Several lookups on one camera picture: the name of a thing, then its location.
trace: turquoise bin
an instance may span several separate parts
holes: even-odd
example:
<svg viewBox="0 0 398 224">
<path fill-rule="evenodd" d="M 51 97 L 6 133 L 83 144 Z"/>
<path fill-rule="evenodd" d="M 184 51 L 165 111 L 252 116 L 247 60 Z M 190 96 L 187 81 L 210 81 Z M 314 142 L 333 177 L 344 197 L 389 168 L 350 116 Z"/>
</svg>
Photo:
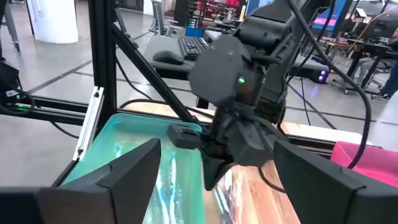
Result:
<svg viewBox="0 0 398 224">
<path fill-rule="evenodd" d="M 151 138 L 159 138 L 162 157 L 144 223 L 205 223 L 200 152 L 175 147 L 166 134 L 170 124 L 183 124 L 201 131 L 197 124 L 130 114 L 113 115 L 63 183 L 100 168 Z"/>
</svg>

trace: computer mouse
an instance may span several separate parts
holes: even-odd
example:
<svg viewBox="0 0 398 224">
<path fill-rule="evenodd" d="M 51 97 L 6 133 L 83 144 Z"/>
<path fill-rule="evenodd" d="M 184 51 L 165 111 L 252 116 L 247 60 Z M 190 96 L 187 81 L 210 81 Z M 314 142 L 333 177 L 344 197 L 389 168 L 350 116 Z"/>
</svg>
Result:
<svg viewBox="0 0 398 224">
<path fill-rule="evenodd" d="M 154 54 L 153 59 L 156 62 L 171 63 L 173 65 L 182 65 L 184 63 L 184 58 L 170 50 L 157 52 Z"/>
</svg>

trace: white column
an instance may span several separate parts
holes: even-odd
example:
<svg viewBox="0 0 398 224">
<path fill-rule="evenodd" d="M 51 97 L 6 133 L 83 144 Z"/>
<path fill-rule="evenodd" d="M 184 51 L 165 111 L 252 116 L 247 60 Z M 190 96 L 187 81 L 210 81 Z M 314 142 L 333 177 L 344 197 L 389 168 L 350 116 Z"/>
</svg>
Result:
<svg viewBox="0 0 398 224">
<path fill-rule="evenodd" d="M 27 0 L 36 40 L 55 44 L 79 41 L 74 0 Z"/>
<path fill-rule="evenodd" d="M 154 8 L 152 7 L 152 1 L 151 0 L 144 0 L 144 15 L 149 15 L 153 16 L 154 15 Z"/>
</svg>

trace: gray floor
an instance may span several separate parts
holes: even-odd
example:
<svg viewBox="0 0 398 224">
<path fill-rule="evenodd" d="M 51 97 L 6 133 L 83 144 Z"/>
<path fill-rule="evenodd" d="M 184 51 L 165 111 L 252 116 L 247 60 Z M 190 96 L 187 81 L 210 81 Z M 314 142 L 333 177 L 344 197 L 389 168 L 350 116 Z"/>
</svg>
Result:
<svg viewBox="0 0 398 224">
<path fill-rule="evenodd" d="M 76 44 L 54 45 L 35 41 L 29 26 L 25 5 L 12 5 L 12 13 L 21 45 L 17 53 L 5 27 L 1 31 L 4 56 L 20 70 L 25 90 L 35 95 L 88 102 L 93 86 L 90 29 L 87 6 L 77 5 L 80 41 Z M 149 16 L 123 12 L 128 32 L 138 37 L 139 50 L 144 51 L 151 34 Z M 140 90 L 161 100 L 137 68 L 118 50 L 118 57 L 132 81 Z M 61 78 L 48 85 L 50 80 Z M 118 71 L 118 78 L 123 79 Z M 165 80 L 187 106 L 195 106 L 197 98 L 189 84 Z M 360 133 L 363 128 L 364 106 L 357 94 L 344 95 L 336 86 L 317 85 L 304 80 L 307 108 L 312 125 Z M 118 104 L 130 98 L 140 98 L 126 82 L 118 81 Z M 371 100 L 373 122 L 369 140 L 374 144 L 398 151 L 398 95 L 390 101 Z M 292 80 L 287 97 L 289 107 L 285 120 L 307 124 L 303 110 L 300 82 Z M 76 140 L 56 130 L 49 122 L 0 116 L 0 185 L 50 185 L 70 162 Z M 63 125 L 78 134 L 80 127 Z"/>
</svg>

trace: pink object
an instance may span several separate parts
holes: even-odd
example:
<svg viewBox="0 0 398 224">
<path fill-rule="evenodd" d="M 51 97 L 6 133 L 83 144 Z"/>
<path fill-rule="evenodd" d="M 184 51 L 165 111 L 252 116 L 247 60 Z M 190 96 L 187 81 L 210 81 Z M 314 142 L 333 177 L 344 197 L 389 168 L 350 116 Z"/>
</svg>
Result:
<svg viewBox="0 0 398 224">
<path fill-rule="evenodd" d="M 343 167 L 348 167 L 358 148 L 357 144 L 337 142 L 330 160 Z M 353 170 L 385 184 L 398 187 L 398 152 L 366 146 L 362 158 Z"/>
<path fill-rule="evenodd" d="M 234 6 L 238 6 L 240 2 L 237 0 L 226 0 L 226 3 L 234 5 Z"/>
<path fill-rule="evenodd" d="M 322 18 L 316 18 L 314 21 L 314 24 L 321 24 L 321 25 L 325 25 L 326 23 L 326 19 L 322 19 Z M 336 19 L 331 19 L 328 23 L 328 26 L 334 26 L 336 25 Z"/>
</svg>

